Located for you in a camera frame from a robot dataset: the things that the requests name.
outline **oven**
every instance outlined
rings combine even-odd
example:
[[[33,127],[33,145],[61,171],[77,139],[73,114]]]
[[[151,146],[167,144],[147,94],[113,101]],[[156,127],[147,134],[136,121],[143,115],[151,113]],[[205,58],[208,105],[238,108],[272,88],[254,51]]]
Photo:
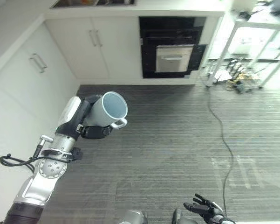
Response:
[[[144,78],[182,78],[198,70],[205,17],[140,17]]]

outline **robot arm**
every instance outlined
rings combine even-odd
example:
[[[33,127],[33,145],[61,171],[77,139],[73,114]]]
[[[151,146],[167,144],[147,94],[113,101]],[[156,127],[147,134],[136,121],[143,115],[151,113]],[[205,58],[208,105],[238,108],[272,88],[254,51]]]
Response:
[[[81,150],[74,147],[79,136],[101,139],[111,133],[113,129],[111,126],[84,126],[87,125],[84,122],[85,118],[100,97],[98,95],[84,99],[72,97],[58,121],[54,138],[41,136],[34,155],[25,162],[37,160],[34,173],[22,185],[2,224],[36,224],[58,179],[65,173],[67,164],[82,158]],[[49,147],[42,150],[46,142],[49,143]],[[8,158],[10,155],[3,156],[0,162],[7,166],[18,165],[7,162]]]

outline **kitchen cabinet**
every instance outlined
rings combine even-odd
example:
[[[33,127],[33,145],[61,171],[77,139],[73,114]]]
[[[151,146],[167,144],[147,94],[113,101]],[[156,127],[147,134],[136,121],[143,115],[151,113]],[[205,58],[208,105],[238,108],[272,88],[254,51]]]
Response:
[[[35,58],[38,64],[46,67],[41,76],[50,83],[51,92],[54,92],[52,97],[55,98],[55,107],[63,109],[67,101],[76,94],[79,84],[45,24],[30,36],[22,48],[29,57]]]
[[[51,129],[79,86],[58,51],[42,25],[0,72],[0,88]]]
[[[70,18],[46,23],[82,81],[142,78],[138,17]]]
[[[78,87],[65,58],[41,25],[0,71],[0,156],[31,157],[42,134],[54,136],[59,116]],[[5,192],[5,197],[0,195],[0,221],[30,175],[25,166],[0,164],[0,192]]]
[[[97,33],[89,17],[48,20],[46,24],[79,79],[109,77]]]
[[[92,17],[110,78],[142,78],[138,17]]]

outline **cable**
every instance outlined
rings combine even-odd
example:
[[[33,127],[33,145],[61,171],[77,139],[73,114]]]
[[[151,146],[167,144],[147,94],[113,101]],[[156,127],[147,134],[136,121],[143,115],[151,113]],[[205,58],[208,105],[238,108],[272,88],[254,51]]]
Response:
[[[11,163],[8,162],[7,160],[13,160],[13,161],[17,161],[19,163]],[[0,163],[4,166],[7,167],[15,167],[15,166],[26,166],[28,167],[28,169],[31,170],[32,173],[34,173],[35,167],[30,164],[32,161],[23,161],[14,157],[11,157],[11,154],[7,154],[6,156],[1,156],[0,157]]]
[[[30,157],[29,160],[23,161],[23,160],[11,157],[11,154],[7,154],[6,156],[1,156],[0,163],[6,167],[26,166],[26,167],[28,167],[28,169],[31,170],[32,173],[34,173],[35,167],[31,163],[36,160],[40,160],[40,159],[50,159],[50,160],[55,160],[55,161],[59,161],[59,162],[70,163],[70,161],[59,160],[59,159],[56,159],[56,158],[53,158],[50,156],[41,156],[41,157],[37,157],[35,159]],[[19,163],[8,162],[7,160],[13,160],[13,161],[17,161]]]
[[[209,98],[208,98],[207,107],[208,107],[209,111],[211,112],[211,114],[219,121],[222,141],[223,141],[224,145],[227,147],[227,149],[229,150],[230,155],[231,155],[231,165],[230,165],[230,168],[229,168],[228,173],[227,173],[226,176],[225,176],[224,185],[223,185],[223,201],[224,201],[225,217],[227,218],[227,208],[226,208],[226,204],[225,204],[225,185],[226,185],[226,182],[227,182],[227,180],[228,180],[229,174],[230,174],[230,172],[232,171],[233,166],[234,166],[234,155],[233,155],[232,150],[230,149],[230,147],[228,146],[228,144],[227,144],[226,141],[225,141],[223,122],[222,122],[221,119],[213,112],[213,110],[212,110],[212,108],[211,108],[211,93],[210,93],[209,88],[208,88],[208,93],[209,93]]]

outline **mug handle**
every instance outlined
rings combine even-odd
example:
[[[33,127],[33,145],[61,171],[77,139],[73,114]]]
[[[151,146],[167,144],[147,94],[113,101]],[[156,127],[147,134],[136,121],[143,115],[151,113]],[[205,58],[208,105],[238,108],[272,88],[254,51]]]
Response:
[[[110,126],[114,129],[119,129],[119,128],[125,127],[127,125],[127,119],[122,118],[120,121],[121,121],[121,124],[118,125],[114,122],[113,124],[110,124]]]

